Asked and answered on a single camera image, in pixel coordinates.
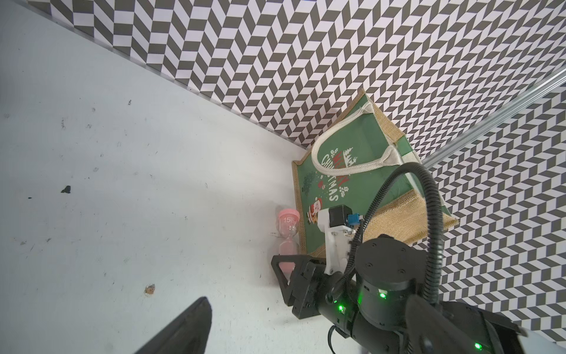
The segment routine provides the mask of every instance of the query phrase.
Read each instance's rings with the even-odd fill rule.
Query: black cable
[[[375,195],[374,201],[365,214],[358,230],[355,233],[350,247],[350,255],[344,275],[331,288],[327,299],[329,301],[338,300],[345,291],[345,285],[354,275],[355,252],[363,242],[363,233],[367,229],[371,219],[374,217],[379,204],[389,192],[397,179],[405,173],[414,174],[421,183],[426,202],[427,221],[428,221],[428,254],[426,258],[426,273],[424,277],[424,287],[422,297],[429,304],[438,303],[438,287],[440,286],[440,276],[442,272],[442,257],[444,251],[444,219],[441,210],[440,195],[438,187],[430,172],[420,163],[409,162],[399,166],[387,177],[383,185]]]
[[[332,349],[332,341],[331,341],[332,333],[334,332],[335,329],[336,329],[336,326],[332,326],[328,330],[328,347],[330,348],[330,351],[332,352],[332,354],[336,354],[336,353],[334,353],[334,349]]]

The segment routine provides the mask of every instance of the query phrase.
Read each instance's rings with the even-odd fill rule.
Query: blue connector
[[[348,226],[354,227],[356,225],[359,225],[359,219],[360,217],[358,213],[348,215]]]

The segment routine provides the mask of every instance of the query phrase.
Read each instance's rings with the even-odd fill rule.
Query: black and white wallpaper
[[[38,0],[308,147],[362,87],[423,158],[566,62],[563,0]]]
[[[566,347],[566,85],[432,173],[460,218],[445,234],[443,300],[501,312]]]

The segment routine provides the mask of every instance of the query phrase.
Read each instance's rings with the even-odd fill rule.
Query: jute bag
[[[301,161],[293,161],[293,180],[297,210],[302,215],[301,253],[314,257],[325,256],[324,234],[316,225],[319,210],[345,204],[363,215],[391,172],[406,162],[421,163],[405,134],[364,91],[317,139],[312,153],[316,153],[316,159],[309,151]],[[401,176],[371,219],[364,241],[382,233],[406,244],[426,237],[422,195],[416,178],[411,174]],[[458,221],[442,203],[444,228],[448,229]]]

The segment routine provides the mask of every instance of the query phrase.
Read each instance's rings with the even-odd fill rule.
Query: bag handle
[[[351,116],[346,117],[342,121],[334,124],[327,131],[322,133],[318,139],[312,144],[312,151],[311,151],[311,158],[312,164],[318,170],[318,172],[325,174],[327,176],[345,176],[347,174],[354,174],[360,172],[367,172],[374,169],[378,169],[384,166],[395,166],[395,165],[402,165],[403,160],[399,152],[393,145],[389,145],[383,155],[371,162],[359,164],[355,166],[345,167],[345,168],[326,168],[320,164],[318,161],[318,152],[320,150],[320,146],[332,136],[332,134],[336,133],[346,125],[352,123],[356,118],[361,116],[362,114],[367,113],[374,113],[374,105],[372,102],[366,102],[365,105],[361,106],[358,110],[356,110]]]

